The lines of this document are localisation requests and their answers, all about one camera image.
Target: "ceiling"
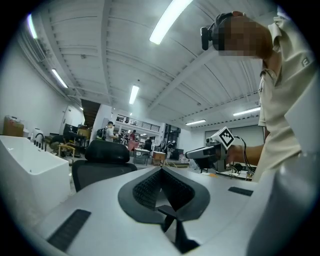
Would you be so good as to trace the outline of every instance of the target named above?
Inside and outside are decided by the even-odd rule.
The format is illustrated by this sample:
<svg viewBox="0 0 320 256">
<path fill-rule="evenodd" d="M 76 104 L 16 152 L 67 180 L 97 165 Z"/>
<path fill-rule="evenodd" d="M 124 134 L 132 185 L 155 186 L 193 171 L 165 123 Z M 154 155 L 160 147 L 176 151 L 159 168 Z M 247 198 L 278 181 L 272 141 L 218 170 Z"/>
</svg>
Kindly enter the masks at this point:
<svg viewBox="0 0 320 256">
<path fill-rule="evenodd" d="M 233 113 L 257 106 L 261 61 L 226 60 L 203 51 L 200 28 L 220 13 L 245 12 L 263 25 L 275 6 L 263 0 L 193 0 L 160 45 L 149 37 L 171 0 L 51 0 L 33 22 L 75 103 L 81 99 L 185 128 L 233 121 Z M 133 84 L 140 90 L 129 105 Z M 240 118 L 252 119 L 257 114 Z"/>
</svg>

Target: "chair headrest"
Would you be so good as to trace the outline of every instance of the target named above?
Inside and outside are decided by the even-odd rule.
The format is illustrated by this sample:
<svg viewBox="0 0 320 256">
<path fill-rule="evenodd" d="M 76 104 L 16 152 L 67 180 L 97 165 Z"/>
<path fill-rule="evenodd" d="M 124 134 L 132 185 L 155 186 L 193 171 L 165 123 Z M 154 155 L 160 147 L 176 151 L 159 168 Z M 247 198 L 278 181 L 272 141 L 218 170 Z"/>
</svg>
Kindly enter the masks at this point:
<svg viewBox="0 0 320 256">
<path fill-rule="evenodd" d="M 130 156 L 127 147 L 123 144 L 93 140 L 86 149 L 85 159 L 99 163 L 127 163 Z"/>
</svg>

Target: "vr headset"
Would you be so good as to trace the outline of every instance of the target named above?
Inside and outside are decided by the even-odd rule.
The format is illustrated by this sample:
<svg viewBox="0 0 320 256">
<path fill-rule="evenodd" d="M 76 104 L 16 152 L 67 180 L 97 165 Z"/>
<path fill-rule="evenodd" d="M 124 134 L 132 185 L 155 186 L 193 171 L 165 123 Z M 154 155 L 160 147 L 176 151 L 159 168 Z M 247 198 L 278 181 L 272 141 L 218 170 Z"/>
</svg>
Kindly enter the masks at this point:
<svg viewBox="0 0 320 256">
<path fill-rule="evenodd" d="M 212 45 L 217 51 L 224 51 L 225 50 L 225 22 L 231 17 L 241 16 L 241 15 L 245 16 L 244 13 L 241 13 L 239 11 L 222 13 L 216 17 L 214 23 L 212 23 L 212 25 L 209 28 L 206 28 L 205 26 L 202 27 L 200 29 L 202 49 L 205 51 L 208 50 L 209 42 L 212 41 Z"/>
</svg>

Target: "cardboard box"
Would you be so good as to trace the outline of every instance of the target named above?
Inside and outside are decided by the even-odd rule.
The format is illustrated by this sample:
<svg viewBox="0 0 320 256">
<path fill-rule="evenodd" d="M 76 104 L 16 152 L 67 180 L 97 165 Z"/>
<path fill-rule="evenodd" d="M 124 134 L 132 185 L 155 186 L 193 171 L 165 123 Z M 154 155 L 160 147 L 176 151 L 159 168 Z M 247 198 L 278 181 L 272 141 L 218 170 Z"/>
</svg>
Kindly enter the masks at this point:
<svg viewBox="0 0 320 256">
<path fill-rule="evenodd" d="M 7 115 L 4 117 L 3 135 L 23 137 L 24 127 L 23 123 L 16 122 L 13 118 Z"/>
</svg>

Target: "black mesh chair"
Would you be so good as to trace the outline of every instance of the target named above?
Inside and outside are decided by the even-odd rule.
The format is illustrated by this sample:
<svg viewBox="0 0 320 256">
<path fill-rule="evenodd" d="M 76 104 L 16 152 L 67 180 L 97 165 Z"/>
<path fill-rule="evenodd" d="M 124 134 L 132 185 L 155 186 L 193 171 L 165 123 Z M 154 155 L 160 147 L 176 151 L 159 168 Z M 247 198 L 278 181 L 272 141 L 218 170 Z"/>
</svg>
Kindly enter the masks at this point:
<svg viewBox="0 0 320 256">
<path fill-rule="evenodd" d="M 119 143 L 93 140 L 85 152 L 85 159 L 75 161 L 72 165 L 77 192 L 92 183 L 137 170 L 134 164 L 128 163 L 128 149 Z"/>
</svg>

